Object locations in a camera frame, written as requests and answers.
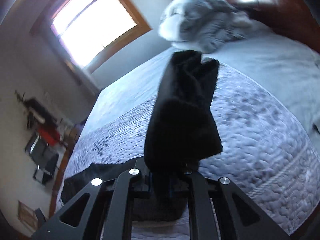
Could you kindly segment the dark wooden headboard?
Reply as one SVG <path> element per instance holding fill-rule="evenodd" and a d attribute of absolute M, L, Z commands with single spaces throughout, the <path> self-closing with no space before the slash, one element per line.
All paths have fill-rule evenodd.
<path fill-rule="evenodd" d="M 275 33 L 319 52 L 319 24 L 303 0 L 226 0 Z"/>

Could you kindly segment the wooden framed window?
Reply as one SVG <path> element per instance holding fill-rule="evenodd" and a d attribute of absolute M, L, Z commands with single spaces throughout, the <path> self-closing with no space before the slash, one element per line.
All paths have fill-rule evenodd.
<path fill-rule="evenodd" d="M 50 0 L 30 34 L 41 35 L 71 70 L 93 73 L 150 30 L 130 0 Z"/>

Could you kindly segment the light blue bed sheet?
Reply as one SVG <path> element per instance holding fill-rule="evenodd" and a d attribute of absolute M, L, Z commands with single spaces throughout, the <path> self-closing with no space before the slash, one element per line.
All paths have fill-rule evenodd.
<path fill-rule="evenodd" d="M 156 94 L 171 47 L 110 84 L 98 96 L 81 135 L 103 127 Z M 319 148 L 319 53 L 263 28 L 210 54 L 271 92 L 300 121 Z"/>

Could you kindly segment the black metal chair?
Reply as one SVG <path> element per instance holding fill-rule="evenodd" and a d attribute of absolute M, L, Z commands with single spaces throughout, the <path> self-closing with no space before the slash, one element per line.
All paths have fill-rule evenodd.
<path fill-rule="evenodd" d="M 33 179 L 42 185 L 52 181 L 57 169 L 59 154 L 37 133 L 31 136 L 24 151 L 36 165 Z"/>

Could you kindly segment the folded grey duvet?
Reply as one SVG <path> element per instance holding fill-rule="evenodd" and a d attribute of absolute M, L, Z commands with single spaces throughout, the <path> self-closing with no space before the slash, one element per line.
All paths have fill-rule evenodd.
<path fill-rule="evenodd" d="M 213 53 L 227 42 L 247 38 L 253 31 L 253 20 L 243 11 L 216 12 L 202 18 L 194 27 L 184 29 L 186 41 L 172 42 L 180 50 Z"/>

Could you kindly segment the grey quilted bedspread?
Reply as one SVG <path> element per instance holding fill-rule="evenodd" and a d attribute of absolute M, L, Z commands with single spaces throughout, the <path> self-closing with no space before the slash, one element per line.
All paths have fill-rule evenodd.
<path fill-rule="evenodd" d="M 143 155 L 164 67 L 145 64 L 104 89 L 68 162 L 65 178 L 91 164 Z M 221 64 L 210 107 L 223 144 L 200 162 L 208 178 L 231 178 L 288 234 L 319 203 L 319 156 L 294 115 L 266 89 Z"/>

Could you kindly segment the grey pillow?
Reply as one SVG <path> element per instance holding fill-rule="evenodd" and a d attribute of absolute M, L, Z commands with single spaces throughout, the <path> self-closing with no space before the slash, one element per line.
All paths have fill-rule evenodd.
<path fill-rule="evenodd" d="M 249 16 L 226 0 L 173 0 L 163 11 L 158 34 L 171 42 L 194 39 L 206 25 L 213 30 L 249 28 Z"/>

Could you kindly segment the coat rack with clothes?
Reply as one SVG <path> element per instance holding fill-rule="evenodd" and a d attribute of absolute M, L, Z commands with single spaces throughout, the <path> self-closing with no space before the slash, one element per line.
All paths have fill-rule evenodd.
<path fill-rule="evenodd" d="M 47 142 L 49 146 L 62 145 L 62 135 L 58 131 L 57 119 L 36 98 L 24 98 L 15 91 L 16 99 L 27 112 L 27 129 L 35 129 L 36 133 Z"/>

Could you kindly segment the black pants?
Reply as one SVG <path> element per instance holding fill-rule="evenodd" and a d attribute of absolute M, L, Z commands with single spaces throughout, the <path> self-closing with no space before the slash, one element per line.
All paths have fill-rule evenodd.
<path fill-rule="evenodd" d="M 143 159 L 151 172 L 151 197 L 136 200 L 137 221 L 178 220 L 186 200 L 175 198 L 175 176 L 197 171 L 199 162 L 219 154 L 222 142 L 210 111 L 219 62 L 197 51 L 172 55 L 156 98 L 79 140 L 79 172 L 66 178 L 60 195 L 68 203 L 92 179 L 111 180 Z"/>

